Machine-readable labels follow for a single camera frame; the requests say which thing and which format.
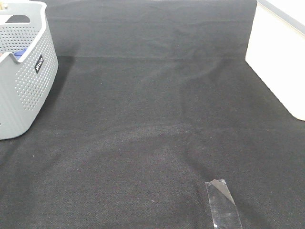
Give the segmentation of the black table cloth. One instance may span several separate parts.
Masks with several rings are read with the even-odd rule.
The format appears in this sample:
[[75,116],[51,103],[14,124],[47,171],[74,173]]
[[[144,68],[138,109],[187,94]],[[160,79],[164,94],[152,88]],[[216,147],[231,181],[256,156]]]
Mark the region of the black table cloth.
[[224,179],[245,229],[305,226],[305,124],[245,62],[254,0],[48,0],[59,68],[0,143],[3,229],[211,229]]

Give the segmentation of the blue towel in basket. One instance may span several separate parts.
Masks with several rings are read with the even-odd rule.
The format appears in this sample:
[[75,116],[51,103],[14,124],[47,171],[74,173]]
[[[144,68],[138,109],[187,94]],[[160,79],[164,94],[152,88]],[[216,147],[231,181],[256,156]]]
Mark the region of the blue towel in basket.
[[24,49],[22,49],[20,51],[15,52],[14,56],[16,57],[16,59],[18,60],[19,58],[21,58],[22,55],[26,52],[26,50],[27,50],[27,48],[24,48]]

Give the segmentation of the clear tape strip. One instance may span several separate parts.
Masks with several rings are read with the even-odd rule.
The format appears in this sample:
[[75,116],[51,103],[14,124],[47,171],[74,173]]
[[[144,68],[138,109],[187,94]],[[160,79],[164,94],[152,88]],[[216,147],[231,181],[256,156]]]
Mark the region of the clear tape strip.
[[213,226],[215,229],[242,229],[234,199],[224,179],[206,182]]

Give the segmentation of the grey perforated laundry basket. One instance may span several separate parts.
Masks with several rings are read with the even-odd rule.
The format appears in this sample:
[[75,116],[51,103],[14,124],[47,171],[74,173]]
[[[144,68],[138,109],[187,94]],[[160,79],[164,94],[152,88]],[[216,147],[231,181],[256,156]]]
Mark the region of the grey perforated laundry basket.
[[[58,70],[47,5],[0,2],[0,138],[16,138],[34,122]],[[14,53],[27,48],[18,60]]]

